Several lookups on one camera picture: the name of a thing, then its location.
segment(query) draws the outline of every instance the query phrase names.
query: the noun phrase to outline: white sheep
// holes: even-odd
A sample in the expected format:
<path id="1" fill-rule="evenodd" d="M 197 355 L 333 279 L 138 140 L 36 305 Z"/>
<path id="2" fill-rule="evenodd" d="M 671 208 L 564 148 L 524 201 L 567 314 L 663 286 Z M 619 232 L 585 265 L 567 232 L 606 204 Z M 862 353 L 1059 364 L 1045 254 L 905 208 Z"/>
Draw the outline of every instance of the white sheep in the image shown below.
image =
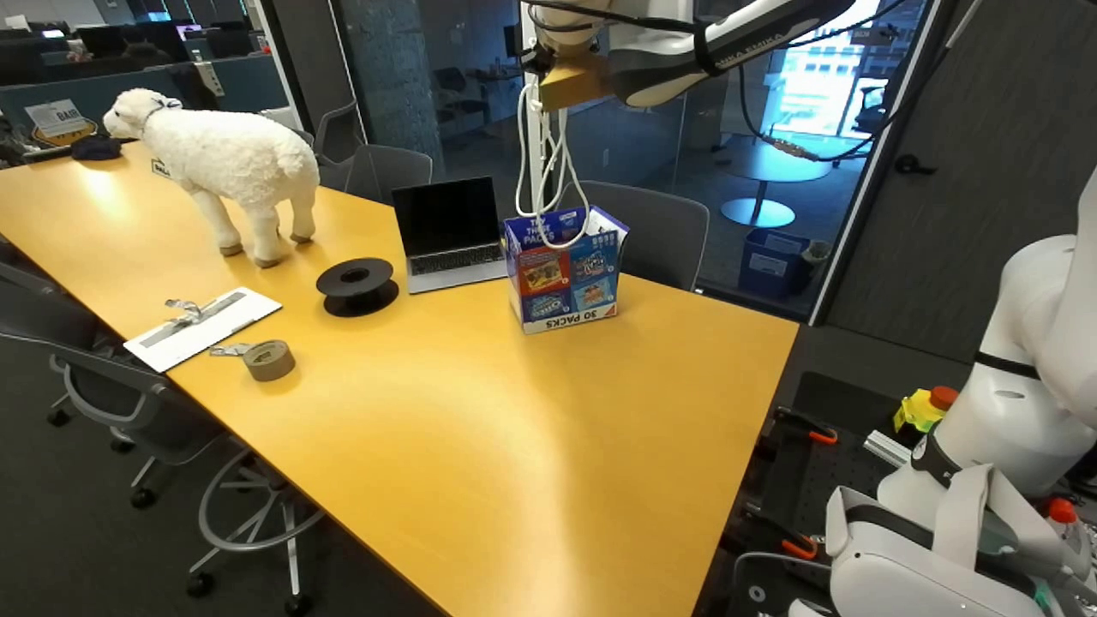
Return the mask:
<path id="1" fill-rule="evenodd" d="M 279 198 L 293 208 L 290 239 L 310 239 L 317 170 L 310 148 L 293 130 L 255 113 L 178 110 L 178 99 L 154 89 L 121 94 L 103 127 L 109 136 L 138 136 L 157 167 L 191 196 L 218 254 L 242 251 L 221 198 L 242 204 L 253 225 L 246 254 L 259 267 L 289 257 L 276 232 Z"/>

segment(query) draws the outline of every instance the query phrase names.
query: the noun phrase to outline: sheep head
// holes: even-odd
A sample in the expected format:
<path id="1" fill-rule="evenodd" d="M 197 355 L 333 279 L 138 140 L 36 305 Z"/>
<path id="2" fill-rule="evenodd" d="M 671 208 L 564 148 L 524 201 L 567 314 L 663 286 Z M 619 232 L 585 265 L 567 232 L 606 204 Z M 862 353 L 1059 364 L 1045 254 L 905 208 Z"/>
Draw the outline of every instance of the sheep head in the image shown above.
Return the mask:
<path id="1" fill-rule="evenodd" d="M 147 118 L 157 110 L 178 110 L 178 99 L 161 96 L 154 89 L 126 89 L 105 110 L 103 127 L 109 136 L 141 136 Z"/>

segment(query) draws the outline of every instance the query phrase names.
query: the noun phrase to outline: cable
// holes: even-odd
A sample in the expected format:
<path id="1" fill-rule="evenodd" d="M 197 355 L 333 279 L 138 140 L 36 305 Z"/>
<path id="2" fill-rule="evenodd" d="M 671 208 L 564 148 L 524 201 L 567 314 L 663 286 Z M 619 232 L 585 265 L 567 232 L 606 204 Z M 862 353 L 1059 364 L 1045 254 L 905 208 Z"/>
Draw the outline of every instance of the cable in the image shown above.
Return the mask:
<path id="1" fill-rule="evenodd" d="M 588 214 L 588 198 L 581 192 L 581 182 L 578 182 L 578 170 L 574 170 L 574 161 L 573 161 L 573 151 L 567 151 L 567 119 L 558 118 L 558 127 L 553 130 L 553 118 L 539 110 L 539 132 L 545 140 L 545 164 L 540 164 L 540 174 L 539 174 L 539 186 L 530 186 L 530 201 L 533 196 L 540 196 L 545 201 L 540 204 L 524 204 L 524 178 L 527 178 L 527 127 L 524 127 L 524 113 L 527 113 L 527 96 L 530 96 L 530 83 L 524 83 L 516 89 L 516 178 L 514 178 L 514 214 L 519 220 L 530 220 L 533 230 L 539 230 L 539 239 L 553 251 L 567 251 L 573 242 L 578 242 L 585 235 L 585 214 Z M 547 235 L 547 225 L 545 225 L 545 217 L 561 201 L 564 196 L 564 186 L 573 182 L 574 196 L 578 196 L 578 204 L 581 204 L 581 225 L 567 235 L 567 239 L 553 239 Z"/>

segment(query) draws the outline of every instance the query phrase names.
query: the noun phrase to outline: wall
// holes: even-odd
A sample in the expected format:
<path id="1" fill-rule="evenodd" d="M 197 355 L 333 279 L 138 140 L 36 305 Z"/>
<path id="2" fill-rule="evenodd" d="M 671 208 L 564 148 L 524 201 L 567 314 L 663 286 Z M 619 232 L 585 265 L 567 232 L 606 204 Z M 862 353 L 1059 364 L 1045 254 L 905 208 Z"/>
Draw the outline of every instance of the wall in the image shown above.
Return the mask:
<path id="1" fill-rule="evenodd" d="M 426 26 L 414 0 L 338 0 L 347 60 L 371 140 L 426 151 L 441 164 Z"/>
<path id="2" fill-rule="evenodd" d="M 1001 265 L 1068 232 L 1097 164 L 1097 8 L 995 0 L 925 84 L 822 323 L 967 359 Z"/>

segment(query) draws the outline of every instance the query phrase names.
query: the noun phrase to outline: yellow table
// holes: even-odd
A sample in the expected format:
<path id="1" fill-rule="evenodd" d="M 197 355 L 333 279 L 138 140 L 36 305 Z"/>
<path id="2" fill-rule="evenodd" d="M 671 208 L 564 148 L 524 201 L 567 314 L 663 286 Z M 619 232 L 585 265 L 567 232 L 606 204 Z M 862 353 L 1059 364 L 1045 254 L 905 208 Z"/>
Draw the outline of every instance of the yellow table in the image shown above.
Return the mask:
<path id="1" fill-rule="evenodd" d="M 315 279 L 386 257 L 386 204 L 317 192 L 317 235 L 269 272 L 218 257 L 182 187 L 123 161 L 0 170 L 0 232 L 121 335 L 233 286 L 285 308 L 255 383 L 194 355 L 171 382 L 447 612 L 686 617 L 795 327 L 619 280 L 619 314 L 524 335 L 508 280 L 325 314 Z"/>

